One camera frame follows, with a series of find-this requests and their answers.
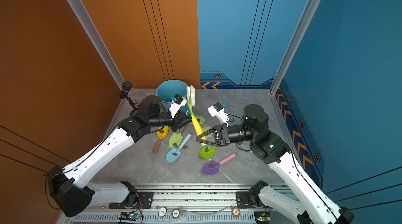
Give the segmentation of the green trowel yellow blue handle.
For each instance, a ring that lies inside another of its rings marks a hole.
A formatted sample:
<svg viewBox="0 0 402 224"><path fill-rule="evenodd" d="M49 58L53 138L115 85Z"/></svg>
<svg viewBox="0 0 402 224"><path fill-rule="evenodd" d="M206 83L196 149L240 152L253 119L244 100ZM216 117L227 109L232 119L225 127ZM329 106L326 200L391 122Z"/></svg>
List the green trowel yellow blue handle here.
<svg viewBox="0 0 402 224"><path fill-rule="evenodd" d="M190 112L190 115L191 115L191 118L192 118L192 123L193 123L193 126L194 126L194 128L195 128L195 131L196 131L197 135L200 136L200 135L203 134L204 132L203 132L203 130L202 130L202 128L201 128L201 126L200 126L200 124L199 124L197 118L195 117L195 115L194 115L194 113L193 113L193 105L194 105L194 104L193 104L192 95L189 95L189 98L188 98L188 108L189 108L189 112Z"/></svg>

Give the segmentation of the white cleaning brush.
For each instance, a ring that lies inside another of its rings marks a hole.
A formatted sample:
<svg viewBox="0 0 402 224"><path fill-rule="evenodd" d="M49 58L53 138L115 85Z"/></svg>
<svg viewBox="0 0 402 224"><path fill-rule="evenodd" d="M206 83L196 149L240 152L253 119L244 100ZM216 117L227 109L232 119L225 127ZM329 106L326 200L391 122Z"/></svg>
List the white cleaning brush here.
<svg viewBox="0 0 402 224"><path fill-rule="evenodd" d="M196 90L193 85L187 86L186 87L186 97L187 97L187 103L189 107L192 107L195 105L195 97L196 97Z"/></svg>

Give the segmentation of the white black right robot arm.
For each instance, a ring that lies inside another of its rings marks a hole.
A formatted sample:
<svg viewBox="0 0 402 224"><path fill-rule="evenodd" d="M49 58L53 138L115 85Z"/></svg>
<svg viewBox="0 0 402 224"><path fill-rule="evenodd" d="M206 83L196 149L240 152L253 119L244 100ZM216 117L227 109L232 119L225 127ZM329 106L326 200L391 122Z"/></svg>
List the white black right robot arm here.
<svg viewBox="0 0 402 224"><path fill-rule="evenodd" d="M263 181L250 188L250 199L257 208L271 207L295 224L350 224L352 211L338 206L310 178L295 158L289 145L269 129L269 116L257 104L244 108L242 123L228 125L225 107L216 103L208 108L220 124L199 134L196 141L207 147L223 147L250 141L253 154L276 172L296 196L293 200Z"/></svg>

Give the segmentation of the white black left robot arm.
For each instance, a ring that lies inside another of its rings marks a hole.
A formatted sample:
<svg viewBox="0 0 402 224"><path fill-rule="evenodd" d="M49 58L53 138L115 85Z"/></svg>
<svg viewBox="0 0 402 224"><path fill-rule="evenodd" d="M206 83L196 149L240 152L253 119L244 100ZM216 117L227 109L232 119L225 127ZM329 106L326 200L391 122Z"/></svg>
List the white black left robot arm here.
<svg viewBox="0 0 402 224"><path fill-rule="evenodd" d="M91 179L121 152L150 134L153 127L178 130L190 122L191 117L183 111L166 110L160 97L147 96L140 107L134 107L130 116L120 121L111 134L91 151L64 168L55 166L49 170L50 196L67 217L103 204L135 208L139 196L129 182L100 185L91 183Z"/></svg>

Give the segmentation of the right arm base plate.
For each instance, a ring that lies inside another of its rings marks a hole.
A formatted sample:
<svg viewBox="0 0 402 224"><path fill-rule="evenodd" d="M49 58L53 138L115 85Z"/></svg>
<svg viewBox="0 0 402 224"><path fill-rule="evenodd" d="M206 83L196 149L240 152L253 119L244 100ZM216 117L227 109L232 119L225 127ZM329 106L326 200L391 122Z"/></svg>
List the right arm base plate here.
<svg viewBox="0 0 402 224"><path fill-rule="evenodd" d="M270 209L269 206L263 205L256 196L250 192L236 192L236 205L239 209L254 208L254 209Z"/></svg>

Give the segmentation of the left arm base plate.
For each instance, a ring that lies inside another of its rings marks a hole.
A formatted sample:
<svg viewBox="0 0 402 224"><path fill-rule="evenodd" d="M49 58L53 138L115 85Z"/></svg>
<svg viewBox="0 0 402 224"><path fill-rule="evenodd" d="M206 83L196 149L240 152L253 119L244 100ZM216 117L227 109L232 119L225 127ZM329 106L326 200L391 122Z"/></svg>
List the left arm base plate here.
<svg viewBox="0 0 402 224"><path fill-rule="evenodd" d="M109 209L150 209L153 202L154 192L129 193L122 203L110 203Z"/></svg>

